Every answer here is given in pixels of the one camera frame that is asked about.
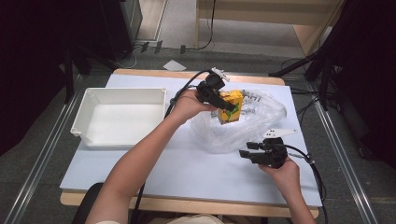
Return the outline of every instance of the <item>plastic bag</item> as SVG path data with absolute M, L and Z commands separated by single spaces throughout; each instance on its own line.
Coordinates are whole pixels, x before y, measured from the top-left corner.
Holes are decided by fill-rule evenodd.
M 221 125 L 217 112 L 201 112 L 191 119 L 191 129 L 201 147 L 211 153 L 246 149 L 249 141 L 260 142 L 271 125 L 287 116 L 284 105 L 269 91 L 242 91 L 244 102 L 238 121 Z

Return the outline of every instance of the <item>metal rail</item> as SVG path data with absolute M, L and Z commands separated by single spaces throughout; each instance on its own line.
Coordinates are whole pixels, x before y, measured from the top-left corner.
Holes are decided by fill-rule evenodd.
M 26 210 L 27 205 L 32 199 L 33 194 L 35 193 L 35 189 L 40 181 L 41 176 L 43 175 L 47 164 L 50 160 L 50 157 L 58 143 L 58 139 L 61 136 L 61 133 L 64 129 L 64 125 L 70 117 L 71 112 L 77 101 L 77 96 L 82 90 L 82 86 L 85 82 L 85 79 L 82 78 L 81 75 L 78 75 L 76 78 L 77 88 L 76 93 L 73 95 L 68 104 L 64 105 L 61 114 L 57 118 L 55 125 L 53 126 L 49 137 L 41 149 L 40 154 L 38 155 L 37 160 L 35 161 L 35 165 L 33 166 L 30 174 L 26 178 L 23 183 L 20 192 L 18 193 L 17 199 L 13 204 L 11 210 L 8 213 L 6 218 L 6 224 L 14 224 L 20 223 L 21 218 Z
M 310 91 L 318 91 L 315 83 L 307 82 L 307 84 Z M 332 125 L 332 120 L 330 118 L 329 112 L 324 111 L 323 107 L 320 105 L 320 102 L 316 102 L 315 106 L 323 123 L 323 127 L 325 128 L 326 133 L 329 136 L 329 140 L 332 143 L 332 149 L 334 150 L 335 157 L 340 164 L 340 168 L 343 171 L 346 182 L 349 185 L 349 189 L 352 193 L 356 205 L 358 206 L 359 212 L 361 213 L 361 218 L 363 222 L 366 224 L 378 223 L 370 201 L 363 187 L 361 186 L 358 177 L 356 176 L 356 173 L 352 167 L 352 164 L 349 161 L 347 154 L 345 153 L 345 150 L 335 128 Z

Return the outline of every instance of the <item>person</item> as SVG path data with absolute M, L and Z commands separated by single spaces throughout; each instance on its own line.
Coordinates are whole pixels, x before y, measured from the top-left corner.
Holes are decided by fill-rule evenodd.
M 150 171 L 175 131 L 201 111 L 213 111 L 213 105 L 197 100 L 196 90 L 186 90 L 173 111 L 145 138 L 115 164 L 102 186 L 86 223 L 127 223 L 129 203 L 145 183 Z M 279 169 L 260 165 L 271 176 L 285 198 L 294 223 L 315 223 L 304 201 L 299 169 L 290 158 Z

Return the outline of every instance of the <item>gray floor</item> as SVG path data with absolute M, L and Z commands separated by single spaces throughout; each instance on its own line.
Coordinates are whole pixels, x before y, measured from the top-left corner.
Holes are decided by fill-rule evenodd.
M 135 53 L 137 58 L 135 68 L 163 69 L 167 62 L 175 60 L 186 66 L 187 70 L 190 71 L 199 71 L 216 66 L 228 72 L 265 76 L 267 73 L 279 70 L 280 65 L 287 59 L 298 56 L 283 53 L 276 55 L 265 53 L 266 51 L 259 54 L 219 51 L 221 52 L 188 51 L 183 55 L 179 54 L 178 49 L 163 49 L 158 54 L 154 54 L 153 49 L 144 53 L 137 51 Z M 130 55 L 120 63 L 123 65 L 134 64 L 134 57 Z M 93 67 L 91 75 L 84 77 L 83 89 L 104 87 L 112 72 L 101 64 L 94 64 Z M 291 75 L 284 76 L 287 85 L 307 89 L 301 75 L 303 72 L 304 69 L 301 68 Z M 64 95 L 65 92 L 62 90 L 37 119 L 24 139 L 0 157 L 0 223 L 5 222 L 8 212 L 18 197 L 20 188 L 46 144 L 52 127 L 64 106 Z M 76 213 L 76 207 L 65 206 L 60 203 L 59 199 L 62 191 L 59 189 L 59 185 L 79 143 L 79 139 L 74 137 L 69 130 L 77 113 L 80 98 L 81 95 L 78 96 L 77 105 L 63 128 L 34 194 L 26 200 L 27 206 L 24 212 L 21 211 L 20 223 L 70 223 Z M 307 95 L 293 95 L 293 98 L 296 109 L 308 105 L 311 100 L 311 97 Z M 396 219 L 394 212 L 396 211 L 396 171 L 382 161 L 362 159 L 358 153 L 358 146 L 342 115 L 333 109 L 330 109 L 329 113 L 346 154 L 371 202 L 378 222 L 394 223 Z M 361 213 L 334 155 L 332 144 L 314 107 L 310 107 L 305 113 L 302 130 L 306 145 L 312 152 L 327 187 L 328 196 L 325 205 L 329 223 L 363 223 Z M 269 220 L 270 223 L 289 223 L 284 218 L 270 218 Z M 324 223 L 321 211 L 318 223 Z

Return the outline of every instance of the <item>white plastic tray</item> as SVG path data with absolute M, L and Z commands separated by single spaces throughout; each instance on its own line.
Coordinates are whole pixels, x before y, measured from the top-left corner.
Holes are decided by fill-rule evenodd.
M 71 133 L 88 147 L 134 146 L 162 120 L 165 89 L 89 88 Z

